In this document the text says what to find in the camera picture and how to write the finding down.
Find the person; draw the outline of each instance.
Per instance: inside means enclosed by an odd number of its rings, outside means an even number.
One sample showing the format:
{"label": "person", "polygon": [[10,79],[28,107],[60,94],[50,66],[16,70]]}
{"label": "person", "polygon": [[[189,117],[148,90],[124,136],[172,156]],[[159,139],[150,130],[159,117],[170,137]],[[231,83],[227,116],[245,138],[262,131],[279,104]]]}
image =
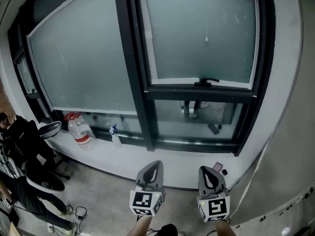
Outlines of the person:
{"label": "person", "polygon": [[[184,113],[185,115],[189,115],[189,103],[190,101],[184,101]],[[193,107],[192,118],[196,119],[198,117],[198,109],[200,108],[200,101],[195,101],[195,105]]]}
{"label": "person", "polygon": [[[10,122],[5,113],[0,113],[0,129],[2,136],[7,135],[6,130],[10,128]],[[5,145],[0,141],[1,154],[4,153]],[[12,205],[19,202],[26,211],[32,213],[40,220],[65,229],[66,236],[74,236],[77,225],[68,220],[60,218],[50,212],[43,204],[43,200],[49,201],[60,212],[60,216],[65,216],[72,212],[71,206],[66,206],[59,198],[53,194],[36,189],[28,184],[26,176],[19,178],[11,178],[7,174],[0,171],[0,192]]]}
{"label": "person", "polygon": [[[146,236],[152,217],[138,216],[137,223],[131,229],[127,236]],[[229,224],[225,220],[214,222],[218,236],[236,236]],[[163,226],[161,230],[152,230],[155,236],[184,236],[183,233],[178,232],[176,227],[172,224]]]}

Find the frosted glass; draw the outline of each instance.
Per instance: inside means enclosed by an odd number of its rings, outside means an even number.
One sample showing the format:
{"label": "frosted glass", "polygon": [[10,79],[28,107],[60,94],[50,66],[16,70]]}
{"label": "frosted glass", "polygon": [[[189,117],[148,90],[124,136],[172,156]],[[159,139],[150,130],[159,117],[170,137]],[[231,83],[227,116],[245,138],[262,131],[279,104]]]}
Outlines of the frosted glass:
{"label": "frosted glass", "polygon": [[30,44],[53,107],[135,111],[115,0],[74,0]]}
{"label": "frosted glass", "polygon": [[146,1],[157,79],[211,77],[249,83],[256,36],[254,0]]}

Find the wire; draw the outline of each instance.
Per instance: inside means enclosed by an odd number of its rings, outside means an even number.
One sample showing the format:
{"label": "wire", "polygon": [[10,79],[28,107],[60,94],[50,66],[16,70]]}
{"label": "wire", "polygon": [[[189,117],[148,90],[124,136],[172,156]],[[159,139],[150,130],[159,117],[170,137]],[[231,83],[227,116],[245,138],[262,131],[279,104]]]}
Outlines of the wire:
{"label": "wire", "polygon": [[211,233],[214,233],[214,232],[216,232],[217,230],[212,230],[212,231],[210,231],[208,234],[207,234],[207,236],[209,236],[209,234],[211,234]]}
{"label": "wire", "polygon": [[199,108],[199,109],[204,109],[204,108],[209,108],[210,107],[210,103],[209,103],[209,105],[208,106],[206,106],[206,107],[202,107],[202,108]]}
{"label": "wire", "polygon": [[53,233],[55,232],[55,230],[56,231],[58,231],[59,233],[61,233],[61,234],[63,234],[63,235],[65,235],[62,231],[60,231],[60,230],[58,230],[57,228],[55,228],[55,227],[49,227],[51,230],[53,230]]}
{"label": "wire", "polygon": [[[82,209],[85,210],[85,213],[84,213],[83,216],[79,216],[79,215],[78,215],[78,208],[82,208]],[[75,209],[75,213],[72,212],[72,211],[69,211],[69,212],[72,213],[72,214],[74,214],[77,220],[80,220],[80,223],[79,223],[79,226],[78,226],[79,233],[77,233],[77,232],[75,232],[75,233],[76,233],[76,234],[81,234],[81,223],[82,223],[82,221],[84,220],[84,217],[87,215],[88,210],[87,210],[85,207],[83,207],[83,206],[78,206],[78,207]]]}
{"label": "wire", "polygon": [[[44,216],[44,215],[45,215],[44,213],[35,213],[35,212],[31,212],[31,211],[29,211],[29,210],[23,209],[23,208],[18,207],[18,206],[14,206],[14,205],[12,205],[12,206],[13,206],[13,207],[16,207],[16,208],[18,208],[18,209],[24,210],[24,211],[28,211],[29,213],[34,214],[34,215],[41,215],[41,216]],[[79,216],[79,215],[77,214],[77,213],[78,213],[78,208],[82,208],[82,209],[85,210],[84,215]],[[72,211],[67,211],[67,212],[74,214],[75,217],[76,217],[76,219],[77,219],[77,220],[80,220],[79,226],[78,226],[78,228],[77,228],[77,231],[78,231],[78,229],[79,229],[79,232],[76,231],[75,233],[76,233],[76,234],[81,234],[81,223],[82,223],[82,221],[84,220],[84,217],[87,215],[88,210],[87,210],[85,207],[83,207],[83,206],[78,206],[78,207],[75,209],[75,213],[72,212]]]}
{"label": "wire", "polygon": [[221,107],[220,109],[216,109],[217,111],[222,110],[224,107],[226,106],[226,103],[223,105],[223,107]]}
{"label": "wire", "polygon": [[147,236],[150,235],[150,234],[152,234],[152,233],[158,233],[159,230],[154,230],[154,229],[152,229],[152,228],[149,228],[149,229],[148,229],[148,232],[149,232],[149,233],[147,234]]}

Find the spray bottle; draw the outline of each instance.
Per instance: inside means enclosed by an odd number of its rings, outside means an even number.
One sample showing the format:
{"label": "spray bottle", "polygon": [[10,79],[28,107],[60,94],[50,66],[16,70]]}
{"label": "spray bottle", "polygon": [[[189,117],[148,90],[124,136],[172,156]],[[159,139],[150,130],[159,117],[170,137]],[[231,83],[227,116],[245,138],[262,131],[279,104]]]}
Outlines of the spray bottle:
{"label": "spray bottle", "polygon": [[119,137],[115,134],[115,130],[117,130],[116,125],[117,124],[111,127],[109,133],[112,135],[112,141],[114,143],[114,146],[116,148],[120,148],[122,146],[122,142],[120,141]]}

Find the pants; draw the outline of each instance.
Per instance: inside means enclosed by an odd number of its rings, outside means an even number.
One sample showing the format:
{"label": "pants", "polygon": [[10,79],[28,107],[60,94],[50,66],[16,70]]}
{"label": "pants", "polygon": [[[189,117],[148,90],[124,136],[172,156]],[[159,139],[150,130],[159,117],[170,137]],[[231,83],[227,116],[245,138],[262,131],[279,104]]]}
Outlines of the pants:
{"label": "pants", "polygon": [[[189,106],[190,101],[185,101],[185,106]],[[195,105],[193,107],[193,109],[198,109],[200,107],[200,101],[195,101]]]}
{"label": "pants", "polygon": [[156,234],[156,236],[177,236],[177,229],[174,225],[169,224],[163,226],[161,230]]}
{"label": "pants", "polygon": [[72,223],[68,220],[59,218],[52,212],[50,212],[45,205],[38,198],[49,201],[59,211],[66,212],[65,204],[57,198],[55,195],[43,192],[32,186],[30,186],[25,177],[20,177],[14,180],[13,188],[14,193],[18,198],[18,201],[26,210],[33,213],[35,217],[43,220],[47,223],[64,228],[66,231],[70,231],[73,227]]}

